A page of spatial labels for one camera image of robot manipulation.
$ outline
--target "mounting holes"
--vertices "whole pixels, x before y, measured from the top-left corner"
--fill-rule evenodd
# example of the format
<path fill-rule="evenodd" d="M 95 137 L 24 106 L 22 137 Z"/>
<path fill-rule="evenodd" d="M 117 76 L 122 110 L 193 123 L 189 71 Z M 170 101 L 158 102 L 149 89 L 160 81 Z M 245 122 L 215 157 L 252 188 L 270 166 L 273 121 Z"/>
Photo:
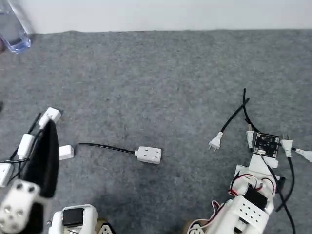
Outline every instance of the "mounting holes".
<path fill-rule="evenodd" d="M 28 192 L 32 193 L 34 190 L 35 190 L 35 187 L 30 187 L 30 188 L 28 189 Z"/>
<path fill-rule="evenodd" d="M 18 217 L 22 217 L 23 214 L 24 214 L 24 211 L 23 211 L 23 210 L 18 210 L 18 211 L 16 212 L 16 214 L 18 215 Z"/>
<path fill-rule="evenodd" d="M 11 207 L 10 206 L 5 206 L 4 207 L 4 212 L 10 213 L 11 212 Z"/>
<path fill-rule="evenodd" d="M 16 230 L 18 227 L 19 227 L 19 226 L 18 226 L 17 223 L 13 223 L 12 226 L 11 226 L 11 228 L 12 228 L 13 230 Z"/>

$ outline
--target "black plastic part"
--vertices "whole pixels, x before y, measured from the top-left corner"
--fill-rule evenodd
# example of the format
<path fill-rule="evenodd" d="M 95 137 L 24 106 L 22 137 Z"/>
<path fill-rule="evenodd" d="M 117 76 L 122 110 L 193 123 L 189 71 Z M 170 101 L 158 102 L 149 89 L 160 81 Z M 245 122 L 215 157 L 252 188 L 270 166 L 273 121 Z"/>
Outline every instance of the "black plastic part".
<path fill-rule="evenodd" d="M 63 211 L 63 226 L 81 226 L 83 224 L 83 210 L 83 208 L 74 208 Z"/>
<path fill-rule="evenodd" d="M 285 181 L 286 181 L 286 178 L 285 177 L 281 177 L 278 181 L 278 186 L 279 186 L 279 189 L 281 191 L 283 191 L 283 188 L 284 188 L 284 185 L 285 185 Z"/>
<path fill-rule="evenodd" d="M 54 196 L 59 173 L 59 141 L 53 121 L 49 121 L 38 139 L 23 180 L 40 186 L 40 196 Z"/>
<path fill-rule="evenodd" d="M 112 232 L 113 234 L 116 234 L 115 230 L 113 229 L 113 227 L 111 226 L 110 223 L 103 223 L 103 224 L 102 224 L 102 227 L 103 227 L 104 225 L 108 225 L 109 228 L 111 229 L 111 232 Z"/>
<path fill-rule="evenodd" d="M 30 215 L 29 221 L 23 231 L 19 234 L 39 234 L 43 231 L 43 206 L 39 203 L 34 203 Z"/>
<path fill-rule="evenodd" d="M 268 199 L 264 195 L 260 194 L 257 190 L 253 189 L 251 186 L 248 188 L 244 197 L 261 210 L 264 210 L 268 203 Z"/>

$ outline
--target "cable connector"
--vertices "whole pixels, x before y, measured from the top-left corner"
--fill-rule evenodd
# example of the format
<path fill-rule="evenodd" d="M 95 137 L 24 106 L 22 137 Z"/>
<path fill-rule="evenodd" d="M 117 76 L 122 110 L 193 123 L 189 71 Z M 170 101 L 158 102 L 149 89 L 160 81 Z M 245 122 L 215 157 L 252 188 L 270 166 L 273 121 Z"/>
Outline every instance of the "cable connector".
<path fill-rule="evenodd" d="M 252 150 L 254 131 L 252 129 L 251 124 L 248 124 L 248 130 L 246 131 L 246 136 L 247 136 L 248 148 Z"/>
<path fill-rule="evenodd" d="M 283 136 L 283 139 L 281 140 L 281 145 L 285 151 L 286 157 L 291 157 L 293 140 L 289 140 L 289 135 L 287 135 L 287 139 L 285 139 Z"/>
<path fill-rule="evenodd" d="M 20 160 L 28 157 L 28 155 L 30 154 L 30 149 L 31 149 L 31 146 L 32 146 L 34 140 L 35 140 L 35 137 L 31 134 L 25 133 L 23 135 L 23 137 L 20 141 L 20 144 L 19 144 L 18 152 L 17 152 L 17 155 L 19 156 Z"/>
<path fill-rule="evenodd" d="M 50 119 L 53 120 L 54 123 L 57 123 L 60 116 L 61 113 L 59 110 L 49 107 L 38 122 L 40 129 L 44 129 Z"/>
<path fill-rule="evenodd" d="M 140 146 L 138 150 L 135 151 L 135 156 L 142 162 L 159 164 L 161 159 L 161 149 Z"/>
<path fill-rule="evenodd" d="M 312 162 L 312 151 L 296 149 L 296 153 L 302 155 L 309 162 Z"/>
<path fill-rule="evenodd" d="M 223 132 L 218 132 L 218 134 L 216 135 L 216 137 L 214 139 L 212 139 L 210 142 L 209 142 L 209 149 L 211 147 L 214 148 L 214 152 L 218 149 L 220 149 L 220 144 L 221 144 L 221 138 L 223 136 Z"/>

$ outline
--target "white plug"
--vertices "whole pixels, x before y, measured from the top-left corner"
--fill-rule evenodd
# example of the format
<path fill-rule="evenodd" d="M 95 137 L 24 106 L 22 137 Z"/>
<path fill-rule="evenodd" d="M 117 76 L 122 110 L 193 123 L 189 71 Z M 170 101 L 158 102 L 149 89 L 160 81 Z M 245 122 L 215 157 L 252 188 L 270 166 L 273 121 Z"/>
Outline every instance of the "white plug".
<path fill-rule="evenodd" d="M 30 153 L 30 148 L 35 140 L 35 137 L 31 134 L 25 133 L 20 141 L 19 149 L 17 152 L 17 155 L 19 156 L 19 159 L 25 159 L 28 157 Z"/>
<path fill-rule="evenodd" d="M 247 136 L 247 142 L 248 142 L 248 148 L 253 148 L 253 137 L 254 137 L 254 131 L 252 130 L 252 126 L 248 124 L 248 130 L 246 131 Z"/>
<path fill-rule="evenodd" d="M 73 158 L 74 155 L 74 149 L 72 148 L 71 145 L 64 145 L 58 148 L 58 159 L 59 160 L 64 160 L 64 159 L 69 159 Z"/>
<path fill-rule="evenodd" d="M 142 162 L 159 164 L 161 159 L 161 149 L 140 146 L 138 150 L 135 151 L 135 156 Z"/>
<path fill-rule="evenodd" d="M 44 129 L 50 119 L 53 120 L 54 123 L 57 123 L 60 116 L 61 113 L 59 110 L 49 107 L 38 122 L 40 129 Z"/>
<path fill-rule="evenodd" d="M 0 187 L 4 188 L 13 171 L 13 165 L 10 163 L 0 163 Z"/>
<path fill-rule="evenodd" d="M 221 138 L 223 136 L 223 132 L 218 132 L 218 134 L 216 135 L 216 137 L 214 139 L 212 139 L 210 142 L 209 142 L 209 149 L 211 147 L 214 148 L 214 152 L 218 149 L 220 149 L 220 144 L 221 144 Z"/>
<path fill-rule="evenodd" d="M 281 145 L 285 151 L 286 157 L 292 157 L 292 146 L 293 146 L 293 140 L 289 140 L 289 136 L 287 135 L 287 139 L 281 140 Z"/>
<path fill-rule="evenodd" d="M 302 155 L 305 159 L 312 162 L 312 151 L 296 149 L 296 153 Z"/>

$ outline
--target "gray carpet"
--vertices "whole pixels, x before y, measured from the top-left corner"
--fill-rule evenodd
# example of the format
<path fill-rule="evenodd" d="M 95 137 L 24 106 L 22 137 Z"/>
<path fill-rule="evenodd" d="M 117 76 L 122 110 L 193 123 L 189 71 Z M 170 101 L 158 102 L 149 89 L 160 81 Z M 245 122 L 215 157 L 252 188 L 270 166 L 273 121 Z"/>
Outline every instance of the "gray carpet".
<path fill-rule="evenodd" d="M 210 217 L 212 199 L 229 198 L 236 164 L 248 165 L 243 113 L 226 129 L 221 149 L 208 150 L 244 87 L 261 131 L 288 133 L 295 147 L 312 150 L 311 79 L 312 31 L 38 35 L 27 53 L 0 54 L 1 159 L 49 106 L 64 111 L 60 145 L 162 148 L 159 165 L 77 148 L 74 159 L 60 162 L 52 211 L 91 203 L 118 234 L 180 234 L 187 220 Z M 279 161 L 277 173 L 290 178 L 281 151 Z M 297 233 L 308 234 L 312 164 L 296 153 L 293 163 L 288 206 Z M 291 233 L 284 210 L 271 215 L 265 233 Z"/>

